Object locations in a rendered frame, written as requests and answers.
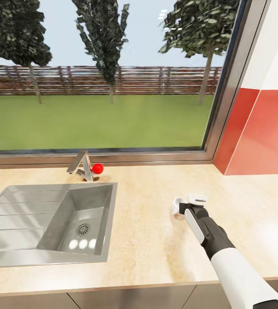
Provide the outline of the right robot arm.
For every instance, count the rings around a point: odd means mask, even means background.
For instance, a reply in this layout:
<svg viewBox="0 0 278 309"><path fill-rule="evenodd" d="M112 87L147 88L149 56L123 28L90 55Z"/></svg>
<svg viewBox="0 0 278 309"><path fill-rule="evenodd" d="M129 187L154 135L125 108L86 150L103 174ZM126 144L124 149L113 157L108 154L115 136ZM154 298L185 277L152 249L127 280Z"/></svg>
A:
<svg viewBox="0 0 278 309"><path fill-rule="evenodd" d="M179 203L200 245L204 247L232 309L278 309L278 293L247 262L226 231L210 218L200 194L189 194L188 203Z"/></svg>

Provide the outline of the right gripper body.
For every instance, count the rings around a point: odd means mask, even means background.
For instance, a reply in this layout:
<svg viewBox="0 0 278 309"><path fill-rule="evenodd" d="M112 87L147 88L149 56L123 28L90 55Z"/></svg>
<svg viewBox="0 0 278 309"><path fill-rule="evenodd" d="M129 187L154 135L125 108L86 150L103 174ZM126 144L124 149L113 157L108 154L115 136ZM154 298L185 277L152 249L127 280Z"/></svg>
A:
<svg viewBox="0 0 278 309"><path fill-rule="evenodd" d="M185 213L185 210L191 206L190 203L179 203L179 213L183 214Z"/></svg>

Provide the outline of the coffee cup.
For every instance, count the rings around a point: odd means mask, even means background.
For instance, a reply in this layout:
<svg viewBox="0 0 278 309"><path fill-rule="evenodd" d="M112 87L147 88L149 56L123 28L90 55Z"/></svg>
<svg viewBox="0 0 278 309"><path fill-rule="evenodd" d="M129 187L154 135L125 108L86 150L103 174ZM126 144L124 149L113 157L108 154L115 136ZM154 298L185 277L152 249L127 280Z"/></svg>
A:
<svg viewBox="0 0 278 309"><path fill-rule="evenodd" d="M171 206L172 211L173 211L172 215L180 214L179 213L179 203L186 203L186 201L182 199L181 197L175 198Z"/></svg>

